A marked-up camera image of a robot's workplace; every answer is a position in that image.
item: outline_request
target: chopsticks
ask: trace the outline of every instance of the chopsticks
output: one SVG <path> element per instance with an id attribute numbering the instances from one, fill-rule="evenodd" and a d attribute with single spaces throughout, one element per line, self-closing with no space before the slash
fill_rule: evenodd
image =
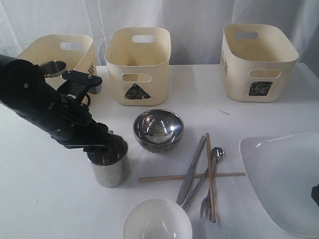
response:
<path id="1" fill-rule="evenodd" d="M 211 203 L 211 213 L 213 218 L 213 223 L 216 222 L 216 212 L 215 212 L 215 200 L 214 200 L 214 184 L 213 184 L 213 170 L 211 162 L 211 144 L 209 133 L 206 133 L 206 148 L 207 148 L 207 160 L 208 160 L 208 175 L 209 175 L 209 190 L 210 190 L 210 203 Z"/>
<path id="2" fill-rule="evenodd" d="M 200 178 L 203 174 L 202 173 L 196 173 L 194 174 L 194 178 Z M 214 177 L 232 177 L 232 176 L 245 176 L 245 172 L 234 172 L 234 173 L 215 173 Z M 179 180 L 184 179 L 185 174 L 182 175 L 169 175 L 169 176 L 158 176 L 158 177 L 145 177 L 145 178 L 139 178 L 140 183 L 146 183 L 146 182 L 157 182 L 157 181 L 167 181 L 167 180 Z"/>

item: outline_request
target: storage bin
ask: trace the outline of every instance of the storage bin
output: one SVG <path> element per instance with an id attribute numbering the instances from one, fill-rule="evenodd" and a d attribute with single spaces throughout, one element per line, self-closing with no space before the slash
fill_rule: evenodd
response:
<path id="1" fill-rule="evenodd" d="M 116 31 L 105 60 L 115 99 L 122 105 L 153 106 L 167 95 L 170 34 L 158 27 Z"/>
<path id="2" fill-rule="evenodd" d="M 42 65 L 49 61 L 63 61 L 67 69 L 96 75 L 93 39 L 85 35 L 48 35 L 35 40 L 18 58 Z M 61 76 L 46 78 L 46 82 L 57 89 L 64 80 Z M 101 86 L 91 88 L 97 94 Z"/>
<path id="3" fill-rule="evenodd" d="M 276 100 L 298 57 L 291 42 L 274 26 L 225 27 L 220 66 L 227 95 L 237 101 Z"/>

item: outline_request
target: knife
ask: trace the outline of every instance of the knife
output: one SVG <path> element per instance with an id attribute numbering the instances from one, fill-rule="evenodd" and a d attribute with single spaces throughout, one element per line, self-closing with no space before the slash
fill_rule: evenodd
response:
<path id="1" fill-rule="evenodd" d="M 197 149 L 196 149 L 195 155 L 193 157 L 193 160 L 190 164 L 190 167 L 186 173 L 186 177 L 184 178 L 184 181 L 183 181 L 181 188 L 179 190 L 177 200 L 176 200 L 176 203 L 179 205 L 181 205 L 184 202 L 184 200 L 189 192 L 191 183 L 192 183 L 193 178 L 194 178 L 195 164 L 199 158 L 199 154 L 200 154 L 201 150 L 203 149 L 205 141 L 206 141 L 206 136 L 203 135 L 200 139 L 198 146 L 197 146 Z"/>

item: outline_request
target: table surface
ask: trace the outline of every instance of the table surface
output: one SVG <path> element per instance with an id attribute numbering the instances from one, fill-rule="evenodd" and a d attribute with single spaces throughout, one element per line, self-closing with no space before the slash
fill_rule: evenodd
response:
<path id="1" fill-rule="evenodd" d="M 226 152 L 218 172 L 241 172 L 238 144 L 242 138 L 319 131 L 319 80 L 303 63 L 295 66 L 273 103 L 228 98 L 219 65 L 178 65 L 170 66 L 169 94 L 162 104 L 123 106 L 112 96 L 107 68 L 98 67 L 98 72 L 104 82 L 102 92 L 92 96 L 90 112 L 94 120 L 128 141 L 129 179 L 117 188 L 101 187 L 82 150 L 65 149 L 0 106 L 0 238 L 120 239 L 134 205 L 157 197 L 175 201 L 182 183 L 139 183 L 138 179 L 186 173 L 206 132 L 212 147 Z M 164 155 L 145 151 L 133 135 L 134 119 L 154 108 L 172 110 L 184 121 L 180 144 Z M 203 150 L 197 173 L 207 167 L 206 157 Z M 199 208 L 207 189 L 208 180 L 187 211 L 194 239 L 294 238 L 271 221 L 246 176 L 216 178 L 217 223 L 201 221 Z"/>

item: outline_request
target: white curtain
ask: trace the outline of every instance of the white curtain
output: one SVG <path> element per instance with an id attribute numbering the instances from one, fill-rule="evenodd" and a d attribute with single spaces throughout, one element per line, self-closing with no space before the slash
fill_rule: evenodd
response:
<path id="1" fill-rule="evenodd" d="M 280 28 L 319 76 L 319 0 L 0 0 L 0 54 L 17 56 L 44 35 L 85 34 L 105 65 L 114 31 L 159 26 L 171 33 L 171 64 L 218 64 L 232 23 Z"/>

